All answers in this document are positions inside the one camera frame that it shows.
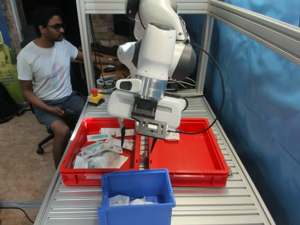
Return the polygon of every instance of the backpack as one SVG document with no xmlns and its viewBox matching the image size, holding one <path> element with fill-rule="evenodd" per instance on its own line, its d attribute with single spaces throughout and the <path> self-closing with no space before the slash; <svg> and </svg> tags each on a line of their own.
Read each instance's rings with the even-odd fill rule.
<svg viewBox="0 0 300 225">
<path fill-rule="evenodd" d="M 21 116 L 24 111 L 19 113 L 21 107 L 10 96 L 4 85 L 0 83 L 0 124 L 13 118 L 14 115 Z"/>
</svg>

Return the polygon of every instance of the aluminum profile table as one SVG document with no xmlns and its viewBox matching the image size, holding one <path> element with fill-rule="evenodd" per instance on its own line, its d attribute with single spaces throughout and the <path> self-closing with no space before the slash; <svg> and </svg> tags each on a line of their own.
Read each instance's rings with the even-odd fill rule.
<svg viewBox="0 0 300 225">
<path fill-rule="evenodd" d="M 191 95 L 195 91 L 180 94 Z M 108 100 L 106 95 L 105 103 L 98 107 L 85 105 L 67 150 L 83 118 L 109 117 Z M 207 118 L 212 122 L 214 114 L 205 98 L 188 101 L 182 117 Z M 176 207 L 172 211 L 172 225 L 275 224 L 219 122 L 212 130 L 233 176 L 228 177 L 226 187 L 174 187 Z M 141 154 L 144 152 L 148 153 L 147 137 L 141 140 Z M 147 165 L 141 165 L 140 169 L 147 169 Z M 101 197 L 101 186 L 66 186 L 57 170 L 34 224 L 98 225 L 97 207 L 101 206 Z"/>
</svg>

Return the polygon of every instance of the glasses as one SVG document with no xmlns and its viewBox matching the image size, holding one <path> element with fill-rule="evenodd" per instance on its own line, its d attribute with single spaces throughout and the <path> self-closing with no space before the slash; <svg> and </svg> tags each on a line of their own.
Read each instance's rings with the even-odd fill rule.
<svg viewBox="0 0 300 225">
<path fill-rule="evenodd" d="M 56 29 L 56 31 L 60 31 L 60 29 L 65 29 L 66 25 L 64 23 L 57 23 L 55 25 L 46 25 L 46 27 L 52 27 L 54 29 Z"/>
</svg>

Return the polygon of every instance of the brick wall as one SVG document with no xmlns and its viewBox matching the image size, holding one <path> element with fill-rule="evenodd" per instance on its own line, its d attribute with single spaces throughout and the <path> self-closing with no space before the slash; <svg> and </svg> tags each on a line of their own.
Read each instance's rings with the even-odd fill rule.
<svg viewBox="0 0 300 225">
<path fill-rule="evenodd" d="M 113 31 L 113 15 L 92 15 L 96 41 L 104 46 L 121 45 L 130 40 L 124 36 L 116 35 Z"/>
<path fill-rule="evenodd" d="M 17 55 L 21 50 L 20 39 L 17 32 L 17 26 L 13 15 L 13 10 L 10 5 L 10 0 L 2 0 L 2 5 L 9 33 L 10 43 L 14 53 Z"/>
</svg>

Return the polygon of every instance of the chair wheel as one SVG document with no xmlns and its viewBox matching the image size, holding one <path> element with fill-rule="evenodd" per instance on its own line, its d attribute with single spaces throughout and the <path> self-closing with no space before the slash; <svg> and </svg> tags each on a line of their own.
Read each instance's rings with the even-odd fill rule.
<svg viewBox="0 0 300 225">
<path fill-rule="evenodd" d="M 44 149 L 43 148 L 38 148 L 37 149 L 37 154 L 42 155 L 44 153 Z"/>
</svg>

